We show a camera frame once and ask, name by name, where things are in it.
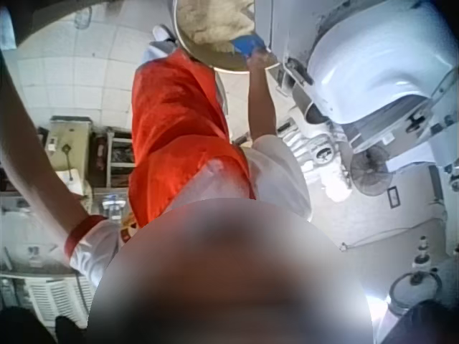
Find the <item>person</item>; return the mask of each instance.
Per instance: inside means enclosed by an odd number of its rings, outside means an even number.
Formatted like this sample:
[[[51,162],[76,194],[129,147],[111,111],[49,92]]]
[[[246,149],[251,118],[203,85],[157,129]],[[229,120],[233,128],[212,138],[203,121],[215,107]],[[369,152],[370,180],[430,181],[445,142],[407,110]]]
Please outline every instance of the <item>person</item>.
[[[129,200],[137,227],[184,205],[224,198],[264,201],[309,219],[301,168],[276,136],[267,52],[257,49],[247,59],[253,147],[241,149],[230,143],[214,70],[178,48],[166,27],[155,27],[153,36],[133,85]],[[3,57],[0,85],[1,164],[70,266],[98,286],[120,249],[119,225],[89,215],[52,170]]]

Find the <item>dough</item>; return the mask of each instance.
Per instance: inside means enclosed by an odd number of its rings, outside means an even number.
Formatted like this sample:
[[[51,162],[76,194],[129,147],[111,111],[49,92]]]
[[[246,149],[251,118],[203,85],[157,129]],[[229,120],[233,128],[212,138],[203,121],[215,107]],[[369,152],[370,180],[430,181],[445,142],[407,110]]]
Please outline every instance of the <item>dough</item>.
[[[245,13],[254,0],[181,0],[177,20],[197,44],[210,44],[218,52],[234,52],[231,40],[251,34],[255,23]]]

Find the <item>metal bowl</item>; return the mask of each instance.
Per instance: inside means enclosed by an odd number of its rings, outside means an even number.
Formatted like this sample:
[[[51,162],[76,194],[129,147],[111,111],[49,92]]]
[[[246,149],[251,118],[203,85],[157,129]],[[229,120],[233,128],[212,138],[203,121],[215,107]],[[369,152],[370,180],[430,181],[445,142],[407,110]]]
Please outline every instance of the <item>metal bowl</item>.
[[[174,31],[183,47],[192,57],[200,62],[213,67],[218,72],[226,72],[233,74],[247,74],[247,63],[245,58],[239,53],[215,52],[206,45],[194,43],[188,36],[180,29],[178,23],[177,9],[182,0],[174,0],[172,9],[172,19],[174,22]],[[269,66],[267,69],[277,67],[279,63]]]

